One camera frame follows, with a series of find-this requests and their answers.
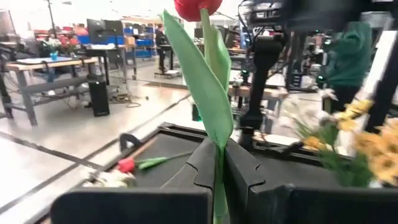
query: green leaf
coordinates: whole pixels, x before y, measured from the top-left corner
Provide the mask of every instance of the green leaf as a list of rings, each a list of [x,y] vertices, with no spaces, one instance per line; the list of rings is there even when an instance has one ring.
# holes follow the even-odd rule
[[[157,166],[159,164],[162,164],[162,163],[166,162],[167,160],[169,160],[169,158],[167,158],[167,157],[144,159],[144,160],[137,162],[137,163],[139,163],[138,169],[140,169],[140,170],[148,169],[148,168]]]
[[[180,61],[207,135],[223,150],[233,130],[226,91],[184,28],[167,11],[164,11],[163,18],[167,37]]]
[[[229,74],[231,72],[231,59],[228,49],[225,47],[223,36],[220,31],[210,25],[207,9],[200,10],[203,35],[205,37],[205,57],[207,64],[220,81],[224,90],[228,92]]]

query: red tulip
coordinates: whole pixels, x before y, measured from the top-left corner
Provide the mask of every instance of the red tulip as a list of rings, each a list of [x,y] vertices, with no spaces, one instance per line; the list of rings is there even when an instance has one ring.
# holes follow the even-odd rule
[[[174,0],[178,14],[188,22],[200,21],[200,9],[208,9],[213,15],[223,0]]]

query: computer tower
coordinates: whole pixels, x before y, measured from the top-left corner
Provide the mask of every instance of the computer tower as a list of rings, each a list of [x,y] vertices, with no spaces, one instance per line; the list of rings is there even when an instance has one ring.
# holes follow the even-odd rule
[[[108,91],[106,89],[106,81],[88,82],[91,96],[91,106],[94,117],[107,116],[109,112]]]

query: gray floor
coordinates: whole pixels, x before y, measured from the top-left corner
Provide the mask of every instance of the gray floor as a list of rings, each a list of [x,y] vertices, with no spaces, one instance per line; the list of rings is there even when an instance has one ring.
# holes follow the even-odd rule
[[[134,101],[141,104],[138,108],[111,105],[110,116],[94,118],[91,109],[71,99],[35,107],[37,127],[32,127],[26,114],[18,111],[14,112],[14,120],[0,119],[0,176],[3,179],[0,223],[26,222],[55,197],[79,183],[85,172],[84,163],[79,159],[105,165],[119,152],[114,140],[120,133],[130,132],[143,138],[165,121],[200,126],[190,121],[190,100],[184,100],[188,92],[164,87],[160,82],[178,84],[181,79],[154,78],[154,62],[141,65],[138,80],[128,80],[132,94],[137,96]],[[118,72],[111,74],[112,77],[118,75]],[[117,84],[120,79],[112,78],[111,82]],[[150,86],[151,82],[155,82],[155,86]],[[297,96],[305,104],[320,104],[317,95]],[[293,135],[278,125],[272,132]],[[46,153],[49,151],[70,157],[62,159]]]

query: green jacket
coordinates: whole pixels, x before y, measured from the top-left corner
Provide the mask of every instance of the green jacket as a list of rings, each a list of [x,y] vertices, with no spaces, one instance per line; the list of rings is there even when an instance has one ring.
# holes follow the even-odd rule
[[[350,22],[337,36],[326,48],[329,64],[325,78],[331,86],[361,86],[371,63],[371,27],[367,22]]]

